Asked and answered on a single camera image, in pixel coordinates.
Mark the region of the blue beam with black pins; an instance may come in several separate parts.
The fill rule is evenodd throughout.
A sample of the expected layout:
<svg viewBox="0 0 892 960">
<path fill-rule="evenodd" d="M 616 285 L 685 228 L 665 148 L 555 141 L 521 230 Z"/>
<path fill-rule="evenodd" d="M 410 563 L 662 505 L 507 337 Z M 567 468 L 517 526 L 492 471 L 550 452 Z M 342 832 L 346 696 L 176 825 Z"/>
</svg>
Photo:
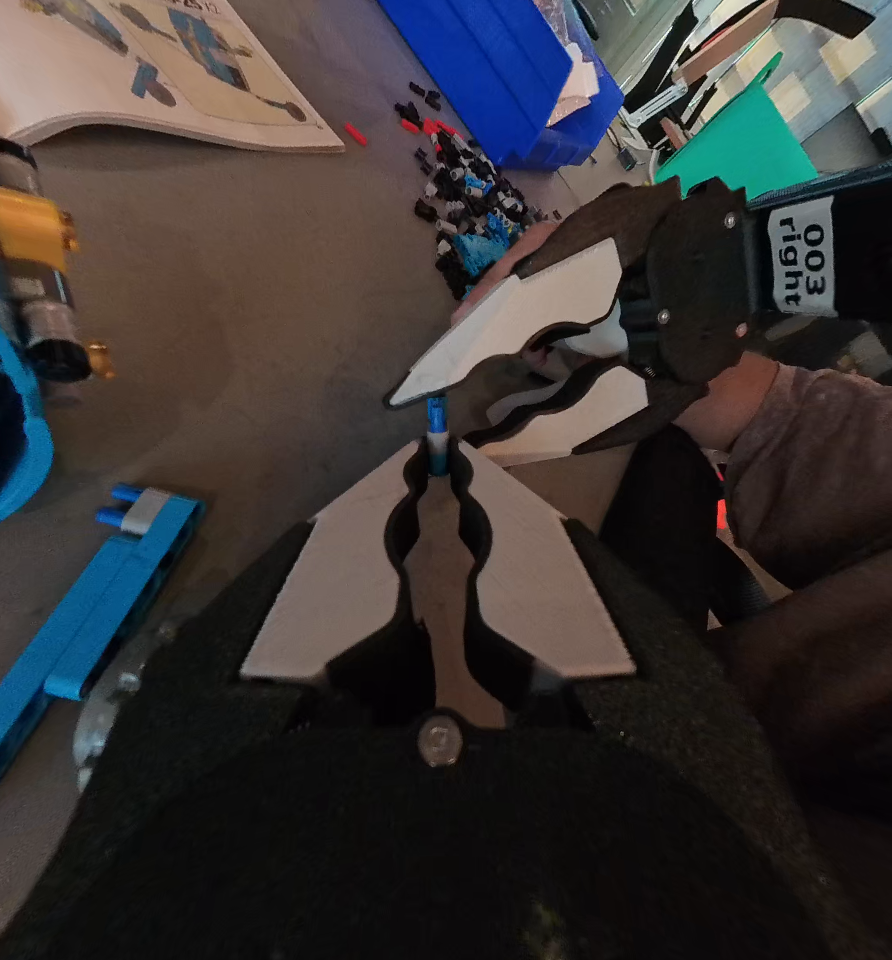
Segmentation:
<svg viewBox="0 0 892 960">
<path fill-rule="evenodd" d="M 56 629 L 46 625 L 49 618 L 0 681 L 0 782 L 48 708 L 62 700 L 44 693 L 46 670 L 58 653 Z M 88 693 L 69 702 L 82 702 Z"/>
</svg>

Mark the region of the grey desk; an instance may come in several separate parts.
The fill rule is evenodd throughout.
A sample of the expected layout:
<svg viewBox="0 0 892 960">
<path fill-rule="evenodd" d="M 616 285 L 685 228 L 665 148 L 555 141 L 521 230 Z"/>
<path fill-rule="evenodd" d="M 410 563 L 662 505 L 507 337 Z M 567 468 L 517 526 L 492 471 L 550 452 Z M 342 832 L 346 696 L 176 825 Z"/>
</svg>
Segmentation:
<svg viewBox="0 0 892 960">
<path fill-rule="evenodd" d="M 83 252 L 72 288 L 118 377 L 49 406 L 57 460 L 0 523 L 0 680 L 111 531 L 116 481 L 208 503 L 148 623 L 199 613 L 247 562 L 398 449 L 380 397 L 452 300 L 413 214 L 393 100 L 425 76 L 377 2 L 235 2 L 332 128 L 369 146 L 267 153 L 120 127 L 34 150 Z"/>
</svg>

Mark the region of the clear plastic bags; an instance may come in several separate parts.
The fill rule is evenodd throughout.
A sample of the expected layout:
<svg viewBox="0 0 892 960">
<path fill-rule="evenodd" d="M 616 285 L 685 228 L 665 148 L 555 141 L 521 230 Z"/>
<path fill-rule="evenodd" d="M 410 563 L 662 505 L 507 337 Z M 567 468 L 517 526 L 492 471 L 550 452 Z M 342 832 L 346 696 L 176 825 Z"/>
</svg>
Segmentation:
<svg viewBox="0 0 892 960">
<path fill-rule="evenodd" d="M 599 33 L 584 2 L 535 1 L 548 27 L 570 57 L 571 67 L 548 116 L 547 128 L 587 107 L 599 92 L 595 41 Z"/>
</svg>

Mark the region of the instruction booklet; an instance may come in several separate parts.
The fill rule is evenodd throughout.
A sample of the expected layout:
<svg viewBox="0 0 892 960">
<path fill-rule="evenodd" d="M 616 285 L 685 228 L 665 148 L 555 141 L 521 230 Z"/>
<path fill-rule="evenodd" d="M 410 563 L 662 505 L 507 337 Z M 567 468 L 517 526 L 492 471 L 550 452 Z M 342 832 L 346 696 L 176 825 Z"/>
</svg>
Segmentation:
<svg viewBox="0 0 892 960">
<path fill-rule="evenodd" d="M 345 150 L 229 2 L 0 1 L 0 137 L 30 147 L 84 126 Z"/>
</svg>

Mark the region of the brown and black chair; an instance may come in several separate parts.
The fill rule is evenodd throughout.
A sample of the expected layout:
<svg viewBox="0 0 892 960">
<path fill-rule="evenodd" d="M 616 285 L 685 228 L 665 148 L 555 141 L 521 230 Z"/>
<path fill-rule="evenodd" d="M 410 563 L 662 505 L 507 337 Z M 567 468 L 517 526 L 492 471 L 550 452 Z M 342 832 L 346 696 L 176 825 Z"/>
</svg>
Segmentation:
<svg viewBox="0 0 892 960">
<path fill-rule="evenodd" d="M 717 65 L 740 53 L 768 29 L 774 21 L 795 19 L 811 23 L 832 34 L 852 40 L 875 17 L 846 1 L 764 1 L 745 12 L 705 40 L 698 51 L 673 69 L 669 77 L 674 85 L 688 87 L 701 80 Z"/>
</svg>

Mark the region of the blue brick-built toy model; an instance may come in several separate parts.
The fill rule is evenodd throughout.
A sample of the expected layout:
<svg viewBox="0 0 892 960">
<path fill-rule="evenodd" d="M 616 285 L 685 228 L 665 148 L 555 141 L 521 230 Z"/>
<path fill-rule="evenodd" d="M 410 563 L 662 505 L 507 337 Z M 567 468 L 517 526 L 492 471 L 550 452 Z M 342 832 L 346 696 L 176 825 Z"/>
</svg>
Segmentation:
<svg viewBox="0 0 892 960">
<path fill-rule="evenodd" d="M 44 197 L 31 151 L 0 138 L 0 522 L 51 471 L 45 402 L 115 376 L 107 347 L 80 335 L 67 277 L 78 249 L 71 216 Z"/>
</svg>

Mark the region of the person's right forearm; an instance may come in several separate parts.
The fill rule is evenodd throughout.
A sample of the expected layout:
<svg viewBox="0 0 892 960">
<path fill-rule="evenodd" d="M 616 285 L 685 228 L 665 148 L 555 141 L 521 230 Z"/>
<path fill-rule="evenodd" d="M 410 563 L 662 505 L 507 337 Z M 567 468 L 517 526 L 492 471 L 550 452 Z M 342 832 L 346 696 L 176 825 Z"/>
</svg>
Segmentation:
<svg viewBox="0 0 892 960">
<path fill-rule="evenodd" d="M 777 365 L 730 451 L 727 501 L 739 546 L 802 590 L 870 565 L 892 578 L 892 386 Z"/>
</svg>

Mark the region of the person's right hand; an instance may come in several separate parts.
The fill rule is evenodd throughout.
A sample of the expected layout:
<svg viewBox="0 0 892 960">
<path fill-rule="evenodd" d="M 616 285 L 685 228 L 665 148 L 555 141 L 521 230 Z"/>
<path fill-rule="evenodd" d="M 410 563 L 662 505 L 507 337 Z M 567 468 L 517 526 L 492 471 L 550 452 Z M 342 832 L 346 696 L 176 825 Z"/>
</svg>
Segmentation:
<svg viewBox="0 0 892 960">
<path fill-rule="evenodd" d="M 530 227 L 453 311 L 450 325 L 459 324 L 513 270 L 517 262 L 543 246 L 560 226 L 538 222 Z M 537 376 L 551 382 L 568 378 L 580 366 L 598 358 L 623 359 L 626 347 L 620 337 L 618 317 L 594 326 L 590 333 L 526 348 L 520 358 Z M 707 393 L 675 420 L 675 425 L 702 448 L 727 452 L 757 414 L 778 372 L 778 363 L 746 352 L 708 384 Z"/>
</svg>

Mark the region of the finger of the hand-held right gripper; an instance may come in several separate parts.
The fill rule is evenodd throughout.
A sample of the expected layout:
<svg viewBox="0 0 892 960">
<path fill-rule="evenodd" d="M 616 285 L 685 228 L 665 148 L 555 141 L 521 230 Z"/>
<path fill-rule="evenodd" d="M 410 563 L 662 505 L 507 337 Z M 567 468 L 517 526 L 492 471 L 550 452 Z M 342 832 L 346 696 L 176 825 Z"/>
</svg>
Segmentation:
<svg viewBox="0 0 892 960">
<path fill-rule="evenodd" d="M 565 380 L 502 398 L 487 410 L 488 426 L 463 439 L 499 467 L 563 459 L 647 404 L 642 375 L 600 359 Z"/>
<path fill-rule="evenodd" d="M 559 328 L 587 332 L 612 312 L 621 275 L 613 237 L 527 278 L 512 272 L 415 361 L 384 406 L 397 410 L 445 394 L 483 362 L 518 354 Z"/>
</svg>

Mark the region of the person's brown clothing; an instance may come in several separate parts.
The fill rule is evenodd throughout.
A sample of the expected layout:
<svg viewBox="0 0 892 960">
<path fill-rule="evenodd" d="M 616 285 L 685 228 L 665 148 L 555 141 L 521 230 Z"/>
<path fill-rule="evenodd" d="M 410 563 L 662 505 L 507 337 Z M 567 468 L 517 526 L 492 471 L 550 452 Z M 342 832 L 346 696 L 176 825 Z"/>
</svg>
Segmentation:
<svg viewBox="0 0 892 960">
<path fill-rule="evenodd" d="M 740 587 L 712 612 L 709 642 L 892 950 L 892 569 L 841 570 L 772 603 Z"/>
</svg>

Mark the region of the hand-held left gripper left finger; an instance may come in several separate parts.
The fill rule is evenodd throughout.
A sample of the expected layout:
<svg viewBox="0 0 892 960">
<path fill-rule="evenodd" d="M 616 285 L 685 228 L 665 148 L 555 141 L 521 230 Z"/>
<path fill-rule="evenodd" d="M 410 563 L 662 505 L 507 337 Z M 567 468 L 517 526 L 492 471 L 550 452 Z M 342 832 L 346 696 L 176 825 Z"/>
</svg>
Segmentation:
<svg viewBox="0 0 892 960">
<path fill-rule="evenodd" d="M 412 440 L 312 518 L 241 677 L 320 681 L 397 614 L 412 618 L 404 561 L 428 476 L 428 443 Z"/>
</svg>

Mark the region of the teal plastic panel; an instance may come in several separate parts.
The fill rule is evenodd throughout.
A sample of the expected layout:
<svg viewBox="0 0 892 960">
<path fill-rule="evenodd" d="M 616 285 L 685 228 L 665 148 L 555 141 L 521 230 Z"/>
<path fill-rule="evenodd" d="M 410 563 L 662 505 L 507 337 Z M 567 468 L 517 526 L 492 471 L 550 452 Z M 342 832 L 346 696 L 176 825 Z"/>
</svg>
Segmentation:
<svg viewBox="0 0 892 960">
<path fill-rule="evenodd" d="M 650 180 L 678 179 L 685 197 L 693 187 L 719 179 L 733 191 L 744 190 L 748 201 L 815 180 L 809 156 L 764 90 L 781 58 L 776 54 Z"/>
</svg>

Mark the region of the blue plastic bin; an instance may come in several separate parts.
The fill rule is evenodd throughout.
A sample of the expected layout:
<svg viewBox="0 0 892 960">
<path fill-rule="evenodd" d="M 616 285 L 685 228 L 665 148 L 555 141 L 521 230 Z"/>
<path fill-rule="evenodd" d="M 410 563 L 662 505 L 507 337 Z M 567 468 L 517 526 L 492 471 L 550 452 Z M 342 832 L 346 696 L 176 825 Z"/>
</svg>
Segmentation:
<svg viewBox="0 0 892 960">
<path fill-rule="evenodd" d="M 590 102 L 548 126 L 572 58 L 529 1 L 380 1 L 429 78 L 490 160 L 501 167 L 553 172 L 582 164 L 605 137 L 623 94 L 586 32 L 598 90 Z"/>
</svg>

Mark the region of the pile of small building bricks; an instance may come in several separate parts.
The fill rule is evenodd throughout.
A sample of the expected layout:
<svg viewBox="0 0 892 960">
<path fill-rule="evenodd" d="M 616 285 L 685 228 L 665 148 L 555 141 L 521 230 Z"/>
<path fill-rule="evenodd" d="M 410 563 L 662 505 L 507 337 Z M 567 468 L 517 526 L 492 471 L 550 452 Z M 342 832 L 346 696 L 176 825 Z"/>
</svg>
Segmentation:
<svg viewBox="0 0 892 960">
<path fill-rule="evenodd" d="M 408 90 L 432 110 L 422 114 L 413 100 L 393 106 L 400 126 L 425 139 L 414 150 L 426 181 L 413 213 L 435 228 L 435 268 L 453 299 L 462 302 L 528 230 L 548 222 L 548 215 L 526 200 L 475 138 L 464 137 L 440 117 L 437 90 L 414 82 Z"/>
</svg>

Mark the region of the black perforated chair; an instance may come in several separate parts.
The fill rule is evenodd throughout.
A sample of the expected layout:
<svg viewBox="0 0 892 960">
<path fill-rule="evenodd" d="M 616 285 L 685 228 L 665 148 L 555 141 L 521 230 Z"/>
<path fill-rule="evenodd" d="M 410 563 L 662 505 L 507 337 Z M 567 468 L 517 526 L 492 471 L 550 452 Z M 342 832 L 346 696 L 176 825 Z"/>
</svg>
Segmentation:
<svg viewBox="0 0 892 960">
<path fill-rule="evenodd" d="M 639 442 L 599 539 L 692 629 L 729 626 L 771 605 L 747 563 L 718 535 L 724 489 L 696 442 L 670 425 Z"/>
</svg>

